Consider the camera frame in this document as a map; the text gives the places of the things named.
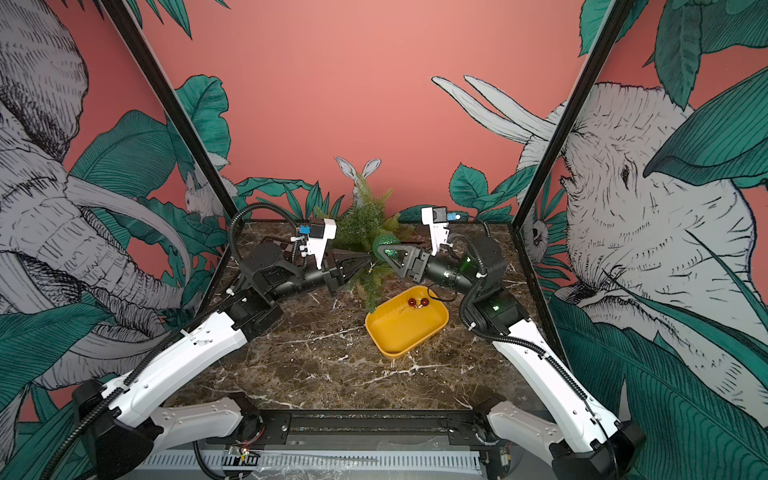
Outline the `green glitter ball ornament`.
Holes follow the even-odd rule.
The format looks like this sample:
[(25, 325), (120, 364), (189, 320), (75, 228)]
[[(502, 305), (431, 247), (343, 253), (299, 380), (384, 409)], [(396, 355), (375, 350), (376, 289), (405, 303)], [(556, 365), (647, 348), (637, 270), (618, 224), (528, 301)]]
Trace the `green glitter ball ornament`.
[(391, 232), (382, 232), (378, 234), (372, 243), (372, 253), (378, 260), (386, 260), (393, 250), (391, 245), (399, 245), (400, 239)]

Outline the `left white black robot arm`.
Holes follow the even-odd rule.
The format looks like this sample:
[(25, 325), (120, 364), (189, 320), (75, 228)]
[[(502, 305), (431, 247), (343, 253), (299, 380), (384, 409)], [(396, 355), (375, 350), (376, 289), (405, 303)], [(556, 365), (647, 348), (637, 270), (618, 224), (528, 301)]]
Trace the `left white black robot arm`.
[(331, 218), (298, 223), (285, 209), (264, 207), (289, 221), (292, 256), (275, 243), (259, 243), (248, 256), (237, 236), (258, 204), (231, 219), (228, 243), (238, 265), (235, 292), (210, 310), (172, 330), (129, 373), (105, 384), (89, 381), (73, 396), (76, 425), (40, 474), (54, 477), (64, 457), (81, 442), (91, 474), (116, 479), (140, 465), (168, 440), (172, 424), (160, 406), (173, 393), (229, 353), (266, 332), (282, 315), (280, 300), (326, 287), (336, 293), (368, 264), (365, 252), (329, 248), (337, 225)]

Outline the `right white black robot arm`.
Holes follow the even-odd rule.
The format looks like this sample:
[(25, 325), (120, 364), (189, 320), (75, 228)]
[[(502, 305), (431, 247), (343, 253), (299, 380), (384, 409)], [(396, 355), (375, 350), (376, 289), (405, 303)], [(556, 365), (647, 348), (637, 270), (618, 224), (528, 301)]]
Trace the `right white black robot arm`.
[(640, 426), (619, 420), (555, 354), (505, 287), (508, 263), (500, 244), (484, 234), (448, 236), (449, 245), (456, 242), (466, 246), (461, 259), (413, 244), (381, 244), (375, 252), (398, 277), (461, 295), (461, 323), (520, 372), (552, 417), (546, 421), (503, 401), (485, 414), (494, 436), (535, 455), (559, 479), (628, 478), (646, 441)]

